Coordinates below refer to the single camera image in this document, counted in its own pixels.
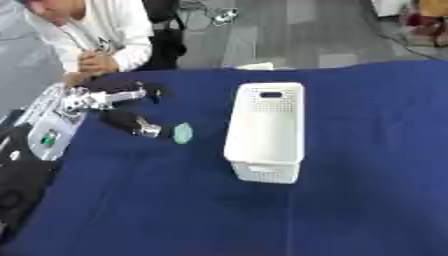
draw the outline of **cable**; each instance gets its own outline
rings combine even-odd
[[[229,15],[229,13],[231,13],[232,11],[235,13],[237,12],[236,9],[234,8],[214,8],[214,9],[209,8],[202,0],[183,0],[180,3],[180,11],[188,12],[188,16],[185,20],[185,24],[187,24],[187,27],[191,19],[191,15],[195,11],[202,11],[204,16],[210,19],[209,24],[204,28],[188,29],[189,31],[192,32],[204,31],[207,28],[209,28],[212,24],[215,26],[220,26],[230,23],[231,21],[233,21],[236,15],[230,17],[231,15]],[[220,21],[222,19],[225,19],[226,16],[227,18],[229,18],[228,21],[225,22]]]
[[[401,41],[400,39],[395,38],[395,37],[390,36],[390,35],[383,34],[382,32],[380,32],[380,29],[378,29],[378,27],[375,26],[375,24],[373,24],[373,23],[369,20],[369,18],[368,18],[369,16],[372,15],[371,12],[368,12],[368,11],[367,11],[367,10],[371,10],[371,9],[372,9],[371,6],[370,6],[370,5],[367,5],[367,4],[364,4],[364,3],[365,3],[364,0],[359,0],[359,3],[360,3],[361,8],[362,8],[362,10],[363,10],[363,12],[364,12],[363,15],[362,15],[362,19],[363,19],[364,22],[369,26],[370,30],[371,30],[376,36],[378,36],[379,38],[386,39],[386,40],[390,40],[390,41],[392,41],[392,42],[394,42],[394,43],[400,45],[401,47],[403,47],[406,51],[408,51],[408,52],[411,53],[411,54],[418,55],[418,56],[420,56],[420,57],[423,57],[423,58],[426,58],[426,59],[430,59],[430,60],[447,61],[446,59],[443,58],[443,56],[433,56],[433,55],[428,55],[428,54],[424,54],[424,53],[415,51],[415,50],[409,48],[409,45],[407,45],[406,43],[404,43],[404,42]]]

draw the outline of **white cabinet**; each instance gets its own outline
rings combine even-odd
[[[403,6],[411,0],[371,0],[379,17],[393,16],[400,13]]]

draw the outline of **black object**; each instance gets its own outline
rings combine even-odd
[[[8,142],[0,151],[0,221],[6,225],[2,244],[20,232],[59,167],[59,162],[42,161],[31,152],[31,129],[27,124],[4,131]]]
[[[168,87],[152,82],[142,82],[138,80],[112,80],[98,78],[83,85],[88,88],[90,92],[106,92],[109,94],[136,91],[144,88],[147,92],[147,97],[150,98],[154,104],[159,104],[163,97],[171,96],[172,92]]]
[[[185,55],[187,47],[184,44],[186,26],[179,17],[179,0],[142,0],[149,20],[154,23],[164,23],[164,28],[155,30],[150,37],[153,47],[151,59],[135,71],[177,69],[177,60]],[[178,28],[172,28],[176,21]]]
[[[130,112],[123,109],[114,109],[110,111],[105,111],[100,114],[100,120],[104,123],[127,132],[132,135],[142,135],[142,124],[138,120],[144,120],[149,124],[148,119],[145,119],[134,112]],[[173,137],[173,127],[171,126],[160,126],[160,133],[157,135],[158,138],[172,138]]]
[[[138,118],[137,114],[122,109],[105,111],[100,115],[100,120],[104,123],[130,134],[141,129]]]
[[[9,114],[0,123],[0,141],[5,139],[7,131],[11,129],[14,123],[25,113],[23,109],[15,109],[9,112]]]

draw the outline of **white hoodie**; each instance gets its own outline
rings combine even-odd
[[[152,55],[148,37],[153,28],[142,0],[85,0],[86,15],[57,27],[26,11],[26,18],[42,40],[52,45],[66,72],[78,72],[83,51],[102,51],[113,56],[121,72],[134,70]]]

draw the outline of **wire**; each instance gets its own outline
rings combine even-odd
[[[363,10],[362,19],[369,26],[370,30],[376,36],[378,36],[379,38],[382,38],[382,39],[390,40],[390,41],[400,45],[401,47],[403,47],[406,51],[408,51],[411,54],[418,55],[420,57],[423,57],[423,58],[426,58],[426,59],[430,59],[430,60],[447,61],[446,59],[443,58],[443,56],[428,55],[428,54],[424,54],[424,53],[421,53],[419,51],[413,50],[413,49],[409,48],[409,45],[406,44],[405,42],[403,42],[402,40],[400,40],[400,39],[398,39],[396,37],[390,36],[390,35],[383,34],[382,32],[380,32],[380,29],[378,28],[378,26],[373,24],[373,22],[371,22],[371,20],[369,20],[369,18],[368,18],[368,17],[372,16],[372,14],[375,15],[375,16],[376,16],[376,14],[367,11],[367,10],[372,10],[372,8],[371,8],[371,6],[369,4],[364,4],[366,2],[367,1],[359,0],[359,3],[360,3],[361,8]]]
[[[209,27],[211,27],[211,25],[213,25],[213,24],[215,26],[219,26],[219,25],[216,25],[216,18],[219,17],[220,15],[222,15],[223,13],[226,13],[232,9],[233,8],[214,8],[214,9],[212,9],[212,8],[208,7],[202,0],[183,0],[180,3],[180,10],[184,11],[184,12],[188,12],[188,16],[185,20],[185,24],[187,25],[187,30],[191,31],[191,32],[202,32],[202,31],[208,29]],[[204,28],[189,29],[188,23],[190,22],[191,15],[193,12],[196,12],[196,11],[202,11],[204,16],[210,19],[210,22]]]

